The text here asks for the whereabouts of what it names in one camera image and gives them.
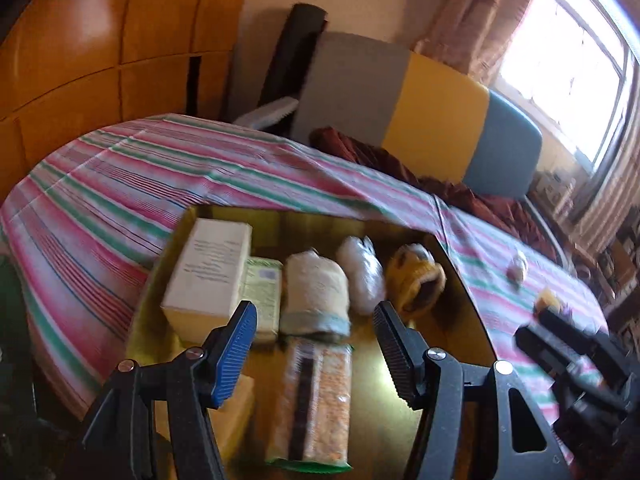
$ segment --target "striped bedsheet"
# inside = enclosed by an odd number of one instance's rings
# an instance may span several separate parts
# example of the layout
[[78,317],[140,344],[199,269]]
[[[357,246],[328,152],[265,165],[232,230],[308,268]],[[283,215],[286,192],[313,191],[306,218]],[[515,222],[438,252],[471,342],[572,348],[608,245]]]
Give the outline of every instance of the striped bedsheet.
[[[385,219],[434,233],[457,267],[495,352],[511,361],[552,422],[548,379],[514,347],[548,286],[585,326],[605,326],[586,286],[509,235],[407,184],[290,140],[169,114],[73,140],[39,163],[0,209],[0,250],[14,261],[34,356],[83,416],[123,357],[146,277],[195,203]],[[521,288],[506,279],[529,260]]]

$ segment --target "small yellow object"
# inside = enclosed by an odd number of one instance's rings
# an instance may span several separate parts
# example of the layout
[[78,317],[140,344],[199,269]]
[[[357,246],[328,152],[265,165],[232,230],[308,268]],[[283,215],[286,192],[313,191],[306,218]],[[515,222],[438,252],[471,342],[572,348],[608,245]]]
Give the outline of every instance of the small yellow object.
[[420,244],[404,245],[391,258],[386,292],[404,322],[415,319],[436,303],[447,278],[444,269]]

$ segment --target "wooden wardrobe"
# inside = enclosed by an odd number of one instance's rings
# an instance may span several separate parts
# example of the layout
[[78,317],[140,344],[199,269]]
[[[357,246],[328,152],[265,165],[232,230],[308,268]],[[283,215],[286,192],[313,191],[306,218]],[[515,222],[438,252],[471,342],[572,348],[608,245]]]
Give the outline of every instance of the wooden wardrobe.
[[31,0],[0,45],[0,203],[96,128],[185,113],[188,93],[218,118],[243,1]]

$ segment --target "curtain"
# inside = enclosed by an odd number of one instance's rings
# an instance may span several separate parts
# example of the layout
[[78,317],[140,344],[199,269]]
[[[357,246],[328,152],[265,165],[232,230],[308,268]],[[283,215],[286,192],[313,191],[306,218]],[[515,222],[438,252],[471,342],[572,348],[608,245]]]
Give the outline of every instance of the curtain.
[[531,0],[447,0],[414,52],[492,83]]
[[609,174],[571,236],[594,257],[615,236],[640,192],[640,88],[637,84],[630,102],[633,104]]

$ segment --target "beige wall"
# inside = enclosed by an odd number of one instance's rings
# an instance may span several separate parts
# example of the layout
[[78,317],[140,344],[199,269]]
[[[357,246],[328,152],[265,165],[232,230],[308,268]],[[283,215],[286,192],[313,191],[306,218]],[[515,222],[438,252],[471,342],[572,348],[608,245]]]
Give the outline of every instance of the beige wall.
[[409,46],[443,0],[245,0],[232,66],[227,118],[258,101],[264,76],[290,7],[305,2],[328,12],[328,29]]

